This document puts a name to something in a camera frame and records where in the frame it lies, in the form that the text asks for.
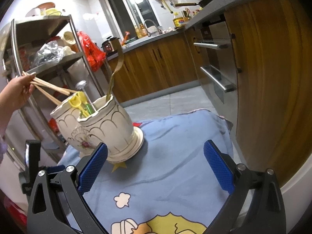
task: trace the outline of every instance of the vase base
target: vase base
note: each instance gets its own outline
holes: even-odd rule
[[[120,155],[120,153],[118,153],[119,156],[108,156],[108,162],[113,164],[124,162],[132,158],[139,151],[144,141],[143,131],[138,127],[134,127],[134,133],[135,136],[133,140],[135,141],[135,144],[133,145],[132,143],[130,143],[129,146],[122,151],[125,152],[125,154],[123,155]]]

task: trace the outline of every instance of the faucet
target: faucet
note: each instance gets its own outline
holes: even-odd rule
[[[146,22],[147,22],[147,21],[150,21],[150,22],[152,22],[152,23],[154,24],[154,26],[157,28],[157,31],[159,32],[159,35],[163,34],[163,32],[161,31],[161,29],[159,29],[159,28],[156,26],[156,24],[155,24],[155,22],[154,22],[153,20],[147,19],[147,20],[144,21],[144,24],[143,24],[143,25],[144,25],[144,27],[145,27],[145,29],[146,29],[147,34],[148,34],[149,37],[151,36],[151,33],[149,32],[149,30],[148,30],[147,27],[146,27]]]

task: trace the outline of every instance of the wooden cabinet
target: wooden cabinet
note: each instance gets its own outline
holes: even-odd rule
[[[112,70],[117,60],[109,61]],[[105,67],[102,70],[107,77]],[[113,92],[119,102],[125,102],[194,80],[197,80],[194,64],[182,33],[125,53]]]
[[[203,55],[207,56],[207,52],[202,54],[201,49],[199,47],[197,47],[197,46],[194,46],[194,42],[198,41],[197,33],[196,33],[194,27],[191,27],[190,29],[187,29],[185,31],[185,36],[186,36],[186,38],[188,40],[188,44],[189,44],[189,47],[190,47],[192,59],[193,59],[193,62],[194,62],[195,68],[196,68],[197,78],[199,80],[205,79],[206,76],[204,75],[204,73],[201,72],[200,67],[205,66]]]
[[[298,0],[225,12],[238,74],[236,138],[249,168],[285,184],[312,152],[312,22]]]

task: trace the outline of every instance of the oven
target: oven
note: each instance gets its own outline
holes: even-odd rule
[[[238,116],[237,68],[231,35],[225,22],[212,24],[196,31],[196,48],[200,48],[202,64],[196,65],[202,88],[219,115],[234,124]]]

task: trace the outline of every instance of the sleeve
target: sleeve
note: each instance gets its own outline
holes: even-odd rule
[[[4,140],[4,137],[0,137],[0,164],[3,160],[3,154],[7,152],[7,143]]]

